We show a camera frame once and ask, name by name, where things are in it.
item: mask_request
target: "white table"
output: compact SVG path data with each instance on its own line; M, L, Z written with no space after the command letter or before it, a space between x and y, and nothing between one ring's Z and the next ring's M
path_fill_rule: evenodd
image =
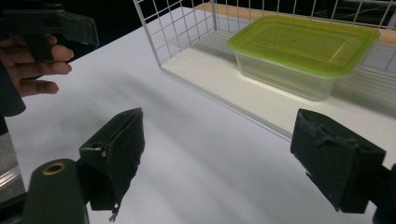
M146 149L117 223L372 223L336 213L290 140L163 74L138 29L51 77L57 95L24 99L8 118L26 186L39 165L77 160L78 148L114 115L142 107ZM91 223L110 212L90 211Z

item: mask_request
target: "white shelf board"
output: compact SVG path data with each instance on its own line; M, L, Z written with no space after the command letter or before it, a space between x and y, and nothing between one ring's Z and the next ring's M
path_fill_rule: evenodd
M382 96L372 95L367 91L371 83L367 83L366 75L361 75L338 82L325 101L306 100L241 75L227 46L231 36L216 31L163 64L162 69L287 137L292 136L299 108L317 111L384 148L386 166L396 162L395 96L384 98L393 90Z

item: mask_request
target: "white wire rack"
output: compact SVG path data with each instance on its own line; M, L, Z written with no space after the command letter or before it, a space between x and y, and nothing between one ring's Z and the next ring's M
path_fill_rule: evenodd
M374 27L381 33L378 44L362 60L360 73L356 77L337 82L334 90L338 95L336 101L339 105L349 101L396 119L396 2L393 0L134 0L134 4L157 63L165 73L182 79L269 127L272 127L271 123L258 118L266 117L269 112L257 115L264 108L255 111L256 105L242 103L251 101L247 99L247 89L254 89L260 84L249 86L250 80L244 77L238 77L238 81L244 82L242 84L235 84L236 78L227 79L226 75L224 79L219 79L220 73L227 71L233 74L237 70L233 53L227 47L229 38L259 17L274 14ZM210 69L205 68L205 57L214 59L212 65L215 65ZM193 77L191 70L202 70L202 73L195 72L193 75L196 77ZM224 85L230 85L229 89L235 88L239 96L227 91ZM272 93L263 91L259 94ZM302 103L300 99L288 97L285 104L311 106L309 102ZM332 105L321 106L318 105L318 110L334 108ZM276 130L290 135L290 127L282 122L280 119L275 124Z

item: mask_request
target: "food storage box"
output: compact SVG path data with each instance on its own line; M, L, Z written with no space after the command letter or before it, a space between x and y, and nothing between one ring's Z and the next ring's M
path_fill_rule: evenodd
M356 71L376 29L283 16L262 17L229 41L240 72L310 100L324 100Z

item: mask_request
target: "wooden strip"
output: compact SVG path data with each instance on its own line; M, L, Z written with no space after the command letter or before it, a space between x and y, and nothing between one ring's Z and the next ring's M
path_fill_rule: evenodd
M275 12L270 11L262 11L260 9L248 9L245 7L234 7L234 6L226 6L222 4L215 4L216 12L221 15L228 15L231 17L239 17L242 19L255 21L263 16L276 15ZM203 11L212 11L211 3L203 3L195 7L195 9L200 9ZM392 47L396 47L396 31L395 30L386 30L379 29L381 36L379 37L379 43L382 45L388 45Z

